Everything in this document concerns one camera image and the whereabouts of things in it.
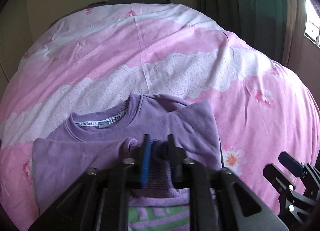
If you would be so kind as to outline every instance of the bed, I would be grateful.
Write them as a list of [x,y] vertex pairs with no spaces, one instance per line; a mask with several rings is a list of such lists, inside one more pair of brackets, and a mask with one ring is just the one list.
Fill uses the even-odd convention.
[[289,69],[177,4],[88,8],[56,22],[23,56],[0,106],[0,203],[19,230],[39,216],[32,144],[71,112],[106,110],[135,94],[209,100],[229,167],[275,213],[278,193],[263,177],[287,151],[313,165],[319,109]]

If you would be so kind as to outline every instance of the ribbed collar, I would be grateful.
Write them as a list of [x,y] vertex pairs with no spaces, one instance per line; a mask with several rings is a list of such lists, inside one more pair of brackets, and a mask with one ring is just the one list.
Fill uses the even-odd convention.
[[[102,112],[95,112],[86,115],[72,113],[65,121],[70,133],[80,141],[95,141],[114,131],[126,128],[137,115],[142,102],[142,95],[130,94],[130,97],[123,103]],[[112,118],[127,110],[123,118],[108,128],[85,130],[75,124],[77,121],[101,121]]]

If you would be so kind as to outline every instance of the window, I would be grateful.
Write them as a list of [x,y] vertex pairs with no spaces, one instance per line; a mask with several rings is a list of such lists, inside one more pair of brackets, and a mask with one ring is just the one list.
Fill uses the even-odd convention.
[[319,46],[320,38],[320,18],[311,4],[310,0],[306,0],[307,8],[307,24],[306,35]]

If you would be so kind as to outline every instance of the sweatshirt sleeve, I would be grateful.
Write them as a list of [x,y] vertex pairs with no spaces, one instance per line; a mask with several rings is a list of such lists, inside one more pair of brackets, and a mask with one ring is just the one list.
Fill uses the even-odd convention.
[[129,157],[134,138],[120,141],[70,142],[38,138],[33,144],[33,180],[40,214],[88,168],[112,168]]

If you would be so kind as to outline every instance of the curtain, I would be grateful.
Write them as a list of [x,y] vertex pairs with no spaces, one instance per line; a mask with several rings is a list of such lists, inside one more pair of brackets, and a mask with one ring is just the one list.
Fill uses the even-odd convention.
[[282,62],[287,0],[197,0],[197,10],[269,58]]
[[287,30],[281,64],[295,71],[301,62],[301,50],[306,29],[306,0],[287,0]]

